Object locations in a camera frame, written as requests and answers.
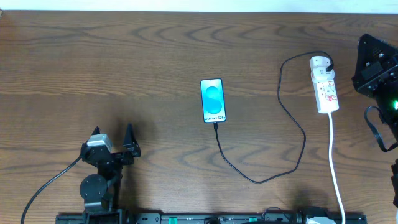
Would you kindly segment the blue Samsung Galaxy smartphone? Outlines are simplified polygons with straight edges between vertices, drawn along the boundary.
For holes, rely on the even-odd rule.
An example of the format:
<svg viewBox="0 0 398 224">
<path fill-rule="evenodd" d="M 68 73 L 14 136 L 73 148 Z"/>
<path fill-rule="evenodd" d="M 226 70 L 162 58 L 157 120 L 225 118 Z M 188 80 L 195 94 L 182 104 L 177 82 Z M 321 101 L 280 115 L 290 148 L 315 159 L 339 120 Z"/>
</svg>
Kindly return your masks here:
<svg viewBox="0 0 398 224">
<path fill-rule="evenodd" d="M 223 81 L 220 78 L 200 82 L 203 120 L 205 123 L 226 121 Z"/>
</svg>

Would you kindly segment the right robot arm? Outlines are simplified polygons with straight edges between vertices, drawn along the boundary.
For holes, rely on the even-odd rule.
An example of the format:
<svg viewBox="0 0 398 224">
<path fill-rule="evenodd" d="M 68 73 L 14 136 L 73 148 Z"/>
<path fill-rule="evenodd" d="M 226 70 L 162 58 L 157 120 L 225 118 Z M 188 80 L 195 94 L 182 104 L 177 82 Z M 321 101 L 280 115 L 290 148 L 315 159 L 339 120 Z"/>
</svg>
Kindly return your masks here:
<svg viewBox="0 0 398 224">
<path fill-rule="evenodd" d="M 365 109 L 364 118 L 381 151 L 396 149 L 396 142 L 389 147 L 384 145 L 381 134 L 368 119 L 368 113 L 371 109 L 377 110 L 381 122 L 388 125 L 397 137 L 397 47 L 369 34 L 362 35 L 358 41 L 358 58 L 352 81 L 358 93 L 376 100 L 376 106 Z"/>
</svg>

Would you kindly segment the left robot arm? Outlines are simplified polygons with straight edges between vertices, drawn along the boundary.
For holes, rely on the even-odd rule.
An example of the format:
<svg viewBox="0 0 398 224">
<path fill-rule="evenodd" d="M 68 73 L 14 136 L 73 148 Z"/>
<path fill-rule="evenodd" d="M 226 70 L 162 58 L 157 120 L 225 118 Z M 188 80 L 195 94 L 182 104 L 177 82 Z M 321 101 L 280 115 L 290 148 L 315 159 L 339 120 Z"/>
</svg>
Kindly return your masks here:
<svg viewBox="0 0 398 224">
<path fill-rule="evenodd" d="M 93 131 L 80 150 L 83 162 L 97 168 L 97 173 L 84 178 L 80 184 L 80 195 L 84 200 L 84 223 L 134 223 L 128 210 L 119 208 L 122 169 L 133 165 L 141 156 L 140 147 L 128 124 L 123 141 L 123 152 L 111 152 L 113 144 L 100 128 Z"/>
</svg>

